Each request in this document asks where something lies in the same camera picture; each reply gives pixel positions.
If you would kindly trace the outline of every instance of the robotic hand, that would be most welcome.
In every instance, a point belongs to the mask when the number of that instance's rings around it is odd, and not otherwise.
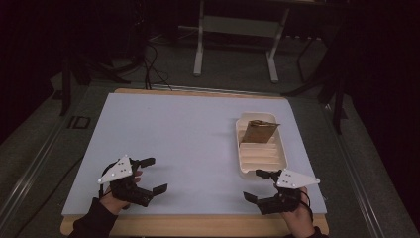
[[[152,191],[139,188],[134,182],[134,172],[138,167],[144,168],[153,165],[155,161],[155,158],[135,161],[124,156],[116,163],[109,165],[103,172],[102,178],[98,180],[98,183],[101,184],[99,198],[104,196],[103,183],[109,181],[112,195],[115,198],[147,207],[155,196],[167,191],[167,184],[157,186]]]
[[[263,179],[272,179],[274,181],[274,187],[277,190],[275,196],[263,199],[258,199],[255,195],[244,192],[245,200],[255,204],[260,209],[262,215],[294,211],[299,204],[303,204],[309,209],[312,217],[310,203],[306,204],[301,201],[301,193],[304,193],[306,196],[308,195],[299,188],[305,185],[319,183],[320,180],[318,178],[308,177],[286,169],[278,172],[256,170],[256,175]]]

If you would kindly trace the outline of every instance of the hand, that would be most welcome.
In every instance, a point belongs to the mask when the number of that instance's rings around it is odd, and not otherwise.
[[[136,171],[135,173],[135,178],[134,178],[134,182],[139,182],[140,181],[140,175],[142,174],[141,171]],[[117,198],[115,198],[114,196],[112,196],[112,192],[111,191],[111,187],[108,186],[108,188],[105,191],[105,194],[100,200],[99,202],[105,207],[107,208],[112,214],[114,215],[118,215],[121,211],[121,209],[123,209],[123,207],[130,205],[130,202],[128,201],[122,201],[119,200]]]
[[[308,191],[306,187],[302,187],[300,190],[305,193]],[[308,197],[306,197],[304,193],[301,193],[301,200],[304,203],[308,203]],[[296,210],[292,212],[282,212],[280,214],[294,237],[309,237],[315,233],[310,213],[304,205],[299,204]]]

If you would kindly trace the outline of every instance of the gray floor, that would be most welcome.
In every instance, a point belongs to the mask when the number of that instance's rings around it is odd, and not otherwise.
[[[177,45],[154,42],[157,47],[155,67],[167,73],[167,83],[173,89],[187,86],[278,95],[280,91],[301,85],[295,60],[305,43],[298,39],[281,42],[275,57],[280,83],[272,84],[263,52],[269,47],[269,41],[252,39],[254,42],[249,44],[252,47],[235,42],[227,45],[223,38],[207,35],[202,75],[195,77],[192,75],[195,37],[193,34],[183,38]],[[322,43],[316,42],[305,55],[302,63],[306,75],[316,67],[324,52]],[[148,49],[148,59],[152,60],[154,55],[152,49]],[[141,88],[144,74],[145,70],[140,68],[124,77],[133,81],[132,87]],[[59,87],[59,80],[60,75],[52,79],[56,87]],[[152,81],[159,80],[152,73]],[[26,167],[37,158],[47,158],[40,164],[41,172],[34,175],[37,179],[27,187],[26,198],[12,212],[16,214],[10,216],[2,237],[15,237],[30,219],[19,237],[63,237],[59,233],[60,213],[78,166],[65,177],[39,213],[36,213],[37,209],[70,167],[83,156],[107,94],[124,86],[106,81],[100,75],[96,75],[89,86],[74,84],[73,106],[67,117],[58,117],[60,102],[49,99],[1,145],[2,203],[7,201]],[[164,84],[156,87],[168,89]],[[344,104],[348,119],[342,120],[343,136],[337,136],[331,127],[329,110],[315,99],[318,91],[319,88],[315,88],[289,100],[315,174],[328,178],[322,179],[320,187],[329,211],[330,237],[419,237],[351,98],[346,97]],[[66,128],[69,117],[73,115],[92,118],[89,128]],[[369,211],[366,207],[371,208],[368,214],[363,213]]]

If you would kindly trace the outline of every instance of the cable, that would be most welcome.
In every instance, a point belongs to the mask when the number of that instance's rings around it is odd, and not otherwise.
[[[38,213],[40,213],[40,211],[44,208],[44,206],[47,204],[47,202],[49,202],[49,200],[55,194],[56,190],[59,188],[59,186],[65,180],[65,178],[68,176],[68,174],[77,166],[77,164],[79,164],[83,160],[83,157],[78,159],[70,167],[70,169],[68,169],[68,171],[64,174],[64,176],[61,178],[61,180],[58,182],[58,184],[55,186],[55,188],[52,190],[52,192],[49,194],[49,196],[44,200],[43,204],[41,204],[41,206],[37,209],[37,211],[29,218],[29,220],[21,227],[21,229],[19,229],[18,233],[16,233],[16,235],[14,236],[15,238],[17,238],[22,233],[22,231],[31,223],[31,221],[33,221],[33,219],[38,215]]]

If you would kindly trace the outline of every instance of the person's arm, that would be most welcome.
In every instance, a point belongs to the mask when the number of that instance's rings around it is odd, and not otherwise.
[[[136,172],[136,177],[139,177],[142,172]],[[135,182],[139,182],[140,178],[135,178]],[[89,211],[82,218],[74,221],[73,231],[68,238],[107,238],[114,227],[114,223],[118,218],[118,214],[123,207],[130,204],[130,202],[122,201],[109,192],[110,188],[106,190],[101,199],[94,197]]]
[[[306,187],[300,188],[303,192],[307,193]],[[308,197],[302,193],[302,202],[308,203]],[[323,235],[318,227],[314,227],[312,224],[312,218],[309,210],[303,204],[299,204],[296,210],[292,212],[280,213],[285,220],[288,229],[291,232],[291,236],[295,238],[327,238],[328,236]]]

